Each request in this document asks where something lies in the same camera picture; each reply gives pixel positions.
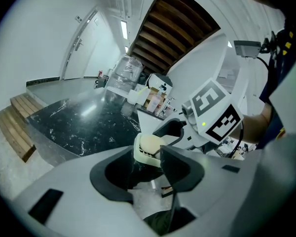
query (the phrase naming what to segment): wooden stairs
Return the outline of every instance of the wooden stairs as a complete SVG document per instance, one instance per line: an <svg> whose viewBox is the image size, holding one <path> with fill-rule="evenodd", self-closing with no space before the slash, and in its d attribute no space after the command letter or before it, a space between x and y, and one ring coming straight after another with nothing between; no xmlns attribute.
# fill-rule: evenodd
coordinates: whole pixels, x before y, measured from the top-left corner
<svg viewBox="0 0 296 237"><path fill-rule="evenodd" d="M16 154L26 162L36 148L26 130L25 119L43 106L26 93L10 101L11 106L0 111L0 128Z"/></svg>

